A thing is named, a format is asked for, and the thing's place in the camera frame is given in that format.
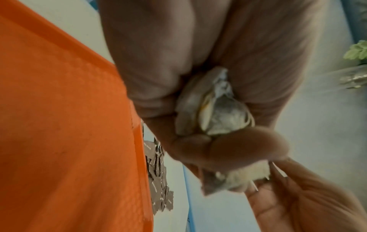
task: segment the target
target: orange plastic container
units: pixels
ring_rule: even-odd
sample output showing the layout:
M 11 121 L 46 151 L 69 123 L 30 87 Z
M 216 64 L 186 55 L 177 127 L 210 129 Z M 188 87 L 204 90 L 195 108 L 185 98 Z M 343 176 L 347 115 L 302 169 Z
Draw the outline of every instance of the orange plastic container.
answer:
M 113 64 L 0 1 L 0 230 L 150 232 L 140 119 Z

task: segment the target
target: white wall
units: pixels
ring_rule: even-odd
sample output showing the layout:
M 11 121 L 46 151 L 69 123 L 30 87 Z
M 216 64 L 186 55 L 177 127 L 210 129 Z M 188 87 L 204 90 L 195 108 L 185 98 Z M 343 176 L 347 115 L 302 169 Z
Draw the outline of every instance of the white wall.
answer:
M 304 82 L 306 87 L 316 83 L 316 75 L 356 64 L 342 59 L 352 39 L 338 0 L 331 1 L 325 20 Z M 342 90 L 316 96 L 300 91 L 282 113 L 277 130 L 290 141 L 293 157 L 324 177 L 352 188 L 367 202 L 363 194 L 363 189 L 367 190 L 367 171 L 363 171 L 367 165 L 364 91 Z M 186 181 L 196 232 L 260 231 L 244 195 L 223 192 L 204 198 L 192 174 Z

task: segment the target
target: orange plastic basket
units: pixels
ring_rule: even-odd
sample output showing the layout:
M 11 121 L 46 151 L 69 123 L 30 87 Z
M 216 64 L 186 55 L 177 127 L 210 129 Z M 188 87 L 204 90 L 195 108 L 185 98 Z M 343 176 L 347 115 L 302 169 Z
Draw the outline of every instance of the orange plastic basket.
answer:
M 0 1 L 0 230 L 150 232 L 140 119 L 113 64 Z

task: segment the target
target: paper shreds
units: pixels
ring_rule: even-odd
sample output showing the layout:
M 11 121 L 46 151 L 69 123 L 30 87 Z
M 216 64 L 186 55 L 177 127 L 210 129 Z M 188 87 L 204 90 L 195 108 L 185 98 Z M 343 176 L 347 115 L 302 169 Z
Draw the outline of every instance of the paper shreds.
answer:
M 145 126 L 143 132 L 145 133 L 147 130 L 148 128 Z M 167 168 L 164 166 L 164 150 L 161 143 L 156 138 L 153 141 L 144 141 L 144 153 L 153 214 L 155 215 L 159 210 L 168 209 L 171 211 L 173 209 L 173 191 L 169 190 L 167 184 Z

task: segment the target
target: hand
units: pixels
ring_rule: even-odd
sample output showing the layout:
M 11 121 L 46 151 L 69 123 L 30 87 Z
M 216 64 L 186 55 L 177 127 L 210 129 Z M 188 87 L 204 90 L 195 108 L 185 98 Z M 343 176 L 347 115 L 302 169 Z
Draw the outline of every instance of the hand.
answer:
M 287 155 L 272 127 L 301 82 L 324 0 L 100 0 L 110 53 L 139 116 L 165 150 L 195 172 L 226 171 Z M 178 137 L 175 101 L 192 75 L 229 70 L 255 128 L 212 140 Z
M 349 191 L 322 179 L 292 159 L 270 164 L 270 181 L 245 192 L 262 232 L 367 231 L 367 214 Z

